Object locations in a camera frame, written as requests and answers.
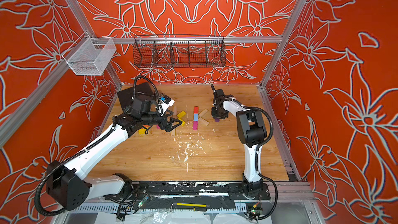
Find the pale wooden block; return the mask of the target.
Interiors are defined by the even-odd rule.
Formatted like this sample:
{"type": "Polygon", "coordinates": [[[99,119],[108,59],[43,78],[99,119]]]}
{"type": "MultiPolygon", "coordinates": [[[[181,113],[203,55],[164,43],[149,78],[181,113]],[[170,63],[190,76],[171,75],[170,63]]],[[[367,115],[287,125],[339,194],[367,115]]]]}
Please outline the pale wooden block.
{"type": "Polygon", "coordinates": [[[203,117],[207,112],[208,112],[208,109],[203,109],[203,110],[199,113],[199,117],[203,117]]]}

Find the blue block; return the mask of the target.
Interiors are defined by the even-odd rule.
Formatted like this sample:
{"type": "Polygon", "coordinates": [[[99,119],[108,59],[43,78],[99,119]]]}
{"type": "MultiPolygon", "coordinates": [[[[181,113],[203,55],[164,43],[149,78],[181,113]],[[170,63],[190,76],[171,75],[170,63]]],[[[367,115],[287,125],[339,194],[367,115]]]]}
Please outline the blue block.
{"type": "Polygon", "coordinates": [[[198,120],[199,120],[199,114],[194,114],[193,121],[198,122],[198,120]]]}

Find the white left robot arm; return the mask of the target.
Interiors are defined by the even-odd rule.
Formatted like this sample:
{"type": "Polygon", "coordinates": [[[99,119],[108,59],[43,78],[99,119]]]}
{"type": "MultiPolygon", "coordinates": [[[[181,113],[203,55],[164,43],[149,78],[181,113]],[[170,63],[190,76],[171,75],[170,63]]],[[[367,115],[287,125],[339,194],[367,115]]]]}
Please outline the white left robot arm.
{"type": "Polygon", "coordinates": [[[78,153],[60,162],[53,161],[35,193],[35,207],[43,215],[55,216],[71,211],[86,200],[127,194],[131,180],[121,173],[109,177],[89,177],[91,170],[114,148],[145,126],[158,125],[171,132],[182,124],[169,107],[175,101],[167,95],[158,100],[148,95],[136,96],[131,105],[94,141],[78,153]]]}

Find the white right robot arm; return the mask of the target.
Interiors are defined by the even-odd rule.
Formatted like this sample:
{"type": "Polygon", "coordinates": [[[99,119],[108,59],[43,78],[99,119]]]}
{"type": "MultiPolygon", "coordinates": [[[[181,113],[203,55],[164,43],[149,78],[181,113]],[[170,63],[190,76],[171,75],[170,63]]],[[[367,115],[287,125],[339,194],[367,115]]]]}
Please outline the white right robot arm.
{"type": "Polygon", "coordinates": [[[211,115],[214,119],[226,119],[230,114],[236,117],[237,135],[244,145],[245,168],[242,190],[244,195],[253,198],[263,190],[260,176],[260,144],[267,138],[267,130],[261,110],[240,103],[233,95],[226,95],[222,89],[211,88],[213,104],[211,115]]]}

